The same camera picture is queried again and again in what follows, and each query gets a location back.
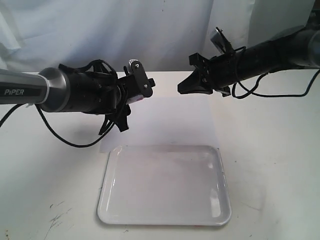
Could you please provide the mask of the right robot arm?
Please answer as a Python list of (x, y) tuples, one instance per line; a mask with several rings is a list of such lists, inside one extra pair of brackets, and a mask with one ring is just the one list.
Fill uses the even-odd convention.
[(181, 95), (231, 95), (230, 86), (261, 75), (285, 70), (320, 67), (319, 26), (293, 27), (251, 47), (233, 48), (223, 31), (216, 28), (211, 42), (220, 52), (207, 59), (199, 53), (189, 56), (194, 71), (177, 85)]

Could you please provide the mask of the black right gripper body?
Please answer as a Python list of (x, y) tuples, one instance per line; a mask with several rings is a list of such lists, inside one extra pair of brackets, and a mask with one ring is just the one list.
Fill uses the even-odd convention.
[(210, 87), (213, 92), (221, 93), (224, 97), (231, 95), (227, 81), (236, 76), (237, 55), (235, 53), (227, 53), (211, 59), (207, 59), (199, 53), (194, 53), (189, 56), (189, 64), (194, 66), (195, 70), (198, 70), (202, 82)]

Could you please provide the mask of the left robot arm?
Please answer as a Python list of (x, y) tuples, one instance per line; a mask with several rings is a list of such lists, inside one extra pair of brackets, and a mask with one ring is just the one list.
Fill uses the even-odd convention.
[(48, 113), (79, 112), (112, 115), (121, 106), (149, 98), (155, 81), (148, 78), (141, 62), (130, 60), (125, 76), (104, 60), (72, 68), (60, 64), (36, 74), (0, 71), (0, 103), (35, 104)]

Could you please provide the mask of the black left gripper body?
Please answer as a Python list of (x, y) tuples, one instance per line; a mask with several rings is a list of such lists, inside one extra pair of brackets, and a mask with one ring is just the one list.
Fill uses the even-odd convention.
[[(120, 107), (121, 101), (124, 101), (126, 105), (128, 99), (128, 89), (125, 85), (125, 77), (118, 78), (117, 74), (110, 75), (109, 85), (109, 109), (116, 110)], [(153, 78), (149, 78), (152, 89), (155, 87), (155, 81)]]

